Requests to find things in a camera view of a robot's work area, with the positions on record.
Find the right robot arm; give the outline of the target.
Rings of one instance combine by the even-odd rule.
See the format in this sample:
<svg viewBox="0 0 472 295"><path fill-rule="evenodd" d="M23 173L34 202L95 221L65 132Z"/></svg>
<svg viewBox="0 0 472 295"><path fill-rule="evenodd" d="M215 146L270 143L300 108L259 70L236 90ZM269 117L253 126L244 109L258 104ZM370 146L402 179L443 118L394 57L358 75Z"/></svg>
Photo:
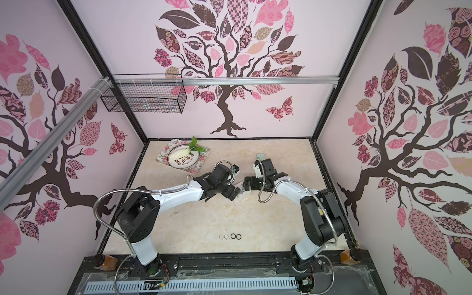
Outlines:
<svg viewBox="0 0 472 295"><path fill-rule="evenodd" d="M331 191L309 188L286 173L277 172L270 159L257 159L253 169L255 175L246 177L243 181L244 191L257 191L257 200L261 204L267 203L278 194L301 208L305 234L293 246L297 260L318 258L326 247L338 244L339 237L347 230L347 225Z"/></svg>

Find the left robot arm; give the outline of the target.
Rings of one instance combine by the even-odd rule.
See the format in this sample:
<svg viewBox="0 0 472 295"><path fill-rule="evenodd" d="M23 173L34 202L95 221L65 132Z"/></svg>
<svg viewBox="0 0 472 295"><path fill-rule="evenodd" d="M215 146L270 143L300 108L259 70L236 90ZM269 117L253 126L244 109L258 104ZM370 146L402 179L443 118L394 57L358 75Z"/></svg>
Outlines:
<svg viewBox="0 0 472 295"><path fill-rule="evenodd" d="M240 188L233 185L239 171L238 166L222 161L212 172L191 178L181 186L153 191L145 187L133 190L115 213L115 219L141 265L148 266L158 257L151 232L159 214L189 202L206 202L217 194L233 201L240 192Z"/></svg>

